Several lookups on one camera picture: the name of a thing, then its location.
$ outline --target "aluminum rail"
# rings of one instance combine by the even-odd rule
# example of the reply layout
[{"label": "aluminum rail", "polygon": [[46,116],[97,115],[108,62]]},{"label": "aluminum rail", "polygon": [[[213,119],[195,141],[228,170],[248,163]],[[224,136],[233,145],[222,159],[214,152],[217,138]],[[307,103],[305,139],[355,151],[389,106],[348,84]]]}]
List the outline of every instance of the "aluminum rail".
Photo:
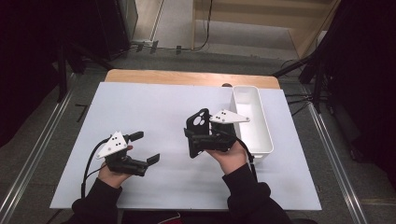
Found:
[{"label": "aluminum rail", "polygon": [[67,104],[70,101],[77,80],[77,76],[73,73],[68,80],[70,87],[69,91],[67,92],[63,100],[58,103],[53,109],[52,114],[50,115],[46,126],[44,127],[37,141],[35,142],[35,146],[33,147],[28,159],[23,165],[14,183],[8,190],[7,196],[3,200],[0,208],[1,224],[7,224],[11,220],[12,214],[14,213],[14,210],[17,207],[27,185],[29,184],[35,168],[40,162],[41,157],[43,156],[47,145],[52,137],[52,134],[54,133],[56,126],[58,125],[59,120],[61,119],[64,110],[66,109]]},{"label": "aluminum rail", "polygon": [[316,109],[312,104],[309,104],[308,108],[315,122],[315,125],[317,126],[320,139],[323,143],[327,156],[329,157],[329,161],[332,165],[332,170],[334,171],[335,178],[337,179],[338,185],[340,186],[340,189],[344,195],[346,205],[349,209],[350,215],[352,216],[354,223],[369,223],[363,209],[361,208],[359,198],[356,195],[355,190],[353,189],[352,184],[349,181],[349,178],[347,177],[347,171],[345,170],[343,163],[338,157],[337,150],[332,143],[332,139],[329,135],[328,129],[326,128],[321,114],[317,113]]}]

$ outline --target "wooden table edge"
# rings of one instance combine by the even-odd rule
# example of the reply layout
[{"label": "wooden table edge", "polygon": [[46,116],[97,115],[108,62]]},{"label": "wooden table edge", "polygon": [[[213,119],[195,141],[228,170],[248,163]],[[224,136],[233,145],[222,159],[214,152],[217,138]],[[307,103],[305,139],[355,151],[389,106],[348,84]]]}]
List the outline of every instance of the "wooden table edge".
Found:
[{"label": "wooden table edge", "polygon": [[221,86],[224,83],[280,90],[276,77],[218,73],[178,72],[161,70],[108,71],[105,82],[133,82],[146,84]]}]

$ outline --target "black cable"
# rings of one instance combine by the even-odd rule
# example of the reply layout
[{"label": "black cable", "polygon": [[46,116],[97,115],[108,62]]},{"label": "black cable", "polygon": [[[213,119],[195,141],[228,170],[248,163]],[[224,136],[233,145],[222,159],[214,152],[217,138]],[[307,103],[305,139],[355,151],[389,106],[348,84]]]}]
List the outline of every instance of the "black cable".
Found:
[{"label": "black cable", "polygon": [[286,97],[291,96],[312,96],[312,94],[304,94],[304,93],[294,93],[294,94],[285,94]]},{"label": "black cable", "polygon": [[311,102],[305,103],[305,105],[303,105],[302,107],[300,107],[300,109],[298,109],[297,111],[295,111],[295,112],[292,113],[291,115],[292,115],[292,116],[296,115],[298,112],[300,112],[300,111],[302,111],[304,108],[306,108],[309,104],[311,104]]},{"label": "black cable", "polygon": [[[204,0],[202,0],[201,1],[201,8],[204,8]],[[204,26],[204,30],[206,31],[206,35],[208,35],[209,34],[209,29],[207,29],[206,27],[205,27],[205,20],[202,20],[202,25]],[[210,48],[210,44],[209,43],[206,43],[207,44],[207,49],[205,50],[205,51],[207,51],[207,50],[209,50],[209,48]]]},{"label": "black cable", "polygon": [[87,175],[86,179],[88,179],[88,178],[90,177],[90,175],[93,175],[94,173],[96,173],[96,172],[102,170],[102,169],[105,168],[106,166],[107,166],[107,164],[101,166],[99,169],[97,169],[97,170],[95,170],[95,171],[92,171],[90,174]]},{"label": "black cable", "polygon": [[288,63],[288,62],[293,62],[293,61],[297,61],[297,60],[295,60],[295,59],[286,60],[285,62],[283,62],[283,63],[280,65],[280,69],[282,69],[283,66],[284,66],[286,63]]},{"label": "black cable", "polygon": [[46,222],[46,224],[50,224],[53,219],[55,219],[62,211],[63,209],[58,209],[58,211],[56,211],[56,213]]},{"label": "black cable", "polygon": [[224,132],[222,130],[216,130],[216,133],[221,133],[221,134],[227,135],[227,136],[229,136],[231,138],[234,138],[236,141],[239,142],[239,144],[241,144],[242,148],[247,153],[247,159],[248,159],[248,162],[249,162],[249,165],[250,165],[251,173],[253,173],[253,177],[256,180],[256,182],[259,182],[258,179],[257,179],[256,167],[254,166],[254,156],[251,155],[250,151],[248,150],[248,146],[240,138],[238,138],[236,135],[226,133],[226,132]]},{"label": "black cable", "polygon": [[[207,24],[207,26],[206,26],[206,40],[205,40],[203,45],[201,45],[200,47],[194,48],[194,49],[172,49],[172,48],[156,48],[156,49],[169,49],[169,50],[181,50],[181,51],[198,51],[198,50],[201,50],[207,44],[207,41],[209,39],[209,27],[210,27],[210,21],[211,21],[211,17],[212,17],[212,6],[213,6],[213,0],[210,1],[210,7],[209,7],[209,12],[208,12],[208,16],[207,16],[207,22],[206,22],[206,24]],[[150,46],[143,46],[143,48],[144,49],[151,49]],[[137,48],[130,48],[128,50],[125,50],[124,52],[122,52],[119,55],[117,55],[116,58],[114,58],[113,60],[119,58],[121,56],[121,54],[129,52],[132,49],[137,49]]]},{"label": "black cable", "polygon": [[303,99],[303,100],[296,100],[296,101],[288,101],[288,105],[293,105],[293,104],[298,104],[301,102],[310,102],[309,99]]},{"label": "black cable", "polygon": [[90,165],[91,165],[91,161],[93,158],[93,155],[95,154],[96,150],[99,148],[99,146],[101,146],[103,143],[106,143],[108,141],[107,138],[105,140],[102,140],[92,151],[90,158],[88,159],[88,163],[87,166],[85,167],[85,172],[84,172],[84,178],[82,179],[82,184],[81,184],[81,198],[85,198],[85,186],[86,186],[86,181],[87,181],[87,175],[88,175],[88,171],[90,169]]},{"label": "black cable", "polygon": [[259,180],[257,179],[257,173],[256,173],[256,167],[254,166],[254,156],[251,155],[250,151],[248,150],[248,146],[238,137],[235,137],[236,141],[239,142],[239,144],[241,144],[241,146],[245,149],[245,151],[247,152],[247,158],[248,158],[248,162],[250,165],[250,170],[251,173],[253,173],[253,177],[256,180],[256,182],[259,182]]}]

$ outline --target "gray floor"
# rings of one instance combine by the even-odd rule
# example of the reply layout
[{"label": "gray floor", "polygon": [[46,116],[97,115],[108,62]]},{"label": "gray floor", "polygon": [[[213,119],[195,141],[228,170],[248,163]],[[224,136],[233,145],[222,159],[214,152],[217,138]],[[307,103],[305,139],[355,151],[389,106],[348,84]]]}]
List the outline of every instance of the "gray floor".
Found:
[{"label": "gray floor", "polygon": [[[159,47],[191,47],[192,1],[166,0],[153,40]],[[206,21],[196,21],[195,47],[206,38]],[[297,59],[289,31],[281,27],[267,27],[229,22],[210,22],[205,52],[222,53],[267,59]]]},{"label": "gray floor", "polygon": [[[173,8],[173,5],[169,4],[174,3],[175,1],[173,0],[165,1],[164,10]],[[186,13],[180,10],[178,16],[185,16]],[[187,42],[190,36],[177,34],[175,30],[172,30],[171,28],[176,26],[175,24],[172,23],[173,25],[168,26],[170,28],[166,29],[166,23],[172,21],[170,14],[172,13],[163,12],[163,19],[158,24],[155,38],[160,40],[163,47],[173,48],[174,45],[183,45],[183,43],[187,45],[190,43]],[[254,32],[259,31],[250,30],[249,33],[252,34]],[[280,69],[281,66],[290,64],[291,62],[288,62],[288,60],[295,60],[296,54],[293,52],[288,34],[284,30],[275,29],[268,31],[267,34],[273,34],[268,36],[268,41],[279,39],[280,42],[268,42],[272,43],[268,44],[263,41],[263,44],[267,45],[267,47],[263,47],[255,45],[253,41],[250,44],[237,47],[238,43],[241,43],[240,39],[244,39],[244,37],[231,36],[231,39],[227,41],[228,45],[232,47],[224,47],[221,44],[217,45],[217,39],[214,38],[211,39],[214,42],[209,42],[210,48],[205,52],[183,52],[180,55],[176,55],[172,50],[162,49],[157,50],[155,54],[150,54],[148,49],[144,49],[138,53],[131,51],[111,63],[118,68],[125,69],[268,75]],[[49,209],[50,201],[83,122],[83,120],[78,122],[82,107],[76,106],[76,104],[89,105],[98,83],[103,81],[106,76],[106,70],[98,65],[94,63],[87,63],[87,65],[88,69],[85,75],[78,75],[70,101],[48,145],[45,147],[45,153],[35,168],[33,176],[17,203],[9,223],[46,223],[55,213],[54,210]],[[297,81],[299,73],[300,70],[297,69],[279,79],[281,88],[285,93],[304,92],[303,86]],[[57,89],[55,89],[49,94],[40,107],[26,120],[11,142],[0,148],[1,198],[7,195],[11,184],[16,179],[47,120],[50,118],[56,106],[57,93]],[[296,111],[302,105],[291,105],[290,112]],[[371,163],[357,163],[350,159],[348,154],[349,145],[340,132],[337,121],[324,106],[322,117],[354,190],[361,201],[368,221],[370,223],[396,223],[396,215],[394,213],[396,193],[388,182],[386,174]],[[293,116],[293,120],[311,175],[317,186],[323,210],[317,212],[293,211],[289,212],[290,216],[309,217],[318,223],[354,223],[308,108]],[[70,211],[64,211],[52,223],[66,220],[70,214]]]}]

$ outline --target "black curtain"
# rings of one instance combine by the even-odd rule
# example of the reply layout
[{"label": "black curtain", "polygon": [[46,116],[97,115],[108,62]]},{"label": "black curtain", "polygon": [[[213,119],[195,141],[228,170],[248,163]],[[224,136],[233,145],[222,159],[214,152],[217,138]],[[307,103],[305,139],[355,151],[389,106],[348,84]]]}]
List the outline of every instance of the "black curtain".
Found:
[{"label": "black curtain", "polygon": [[0,146],[59,82],[51,13],[48,0],[0,1]]},{"label": "black curtain", "polygon": [[322,51],[329,90],[360,131],[351,145],[396,188],[396,3],[343,0],[339,18]]}]

